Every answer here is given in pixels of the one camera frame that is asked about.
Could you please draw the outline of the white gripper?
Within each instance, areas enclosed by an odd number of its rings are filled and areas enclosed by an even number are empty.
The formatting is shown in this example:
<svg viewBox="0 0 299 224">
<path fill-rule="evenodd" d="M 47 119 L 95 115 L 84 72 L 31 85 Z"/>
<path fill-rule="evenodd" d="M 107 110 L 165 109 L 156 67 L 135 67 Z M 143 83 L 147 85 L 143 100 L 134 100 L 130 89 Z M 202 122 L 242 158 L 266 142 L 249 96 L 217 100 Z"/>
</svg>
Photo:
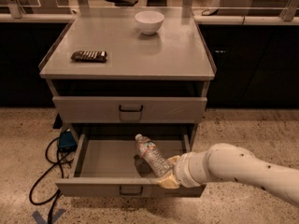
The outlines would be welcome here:
<svg viewBox="0 0 299 224">
<path fill-rule="evenodd" d="M 199 187 L 200 184 L 196 182 L 189 170 L 189 161 L 192 156 L 192 152 L 185 153 L 182 156 L 176 155 L 168 160 L 175 165 L 174 178 L 172 175 L 160 178 L 157 183 L 164 189 L 178 189 L 179 184 L 185 188 Z"/>
</svg>

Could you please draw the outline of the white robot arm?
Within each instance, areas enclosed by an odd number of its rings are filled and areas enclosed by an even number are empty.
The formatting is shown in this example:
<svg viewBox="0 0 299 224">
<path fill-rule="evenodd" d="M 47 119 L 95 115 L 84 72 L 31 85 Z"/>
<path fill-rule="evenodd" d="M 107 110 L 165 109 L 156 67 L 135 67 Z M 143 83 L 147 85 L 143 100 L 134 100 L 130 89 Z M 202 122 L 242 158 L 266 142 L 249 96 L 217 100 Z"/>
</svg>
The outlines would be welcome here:
<svg viewBox="0 0 299 224">
<path fill-rule="evenodd" d="M 204 152 L 170 158 L 174 169 L 158 179 L 164 189 L 195 188 L 209 182 L 237 182 L 299 206 L 299 171 L 262 161 L 243 147 L 218 143 Z"/>
</svg>

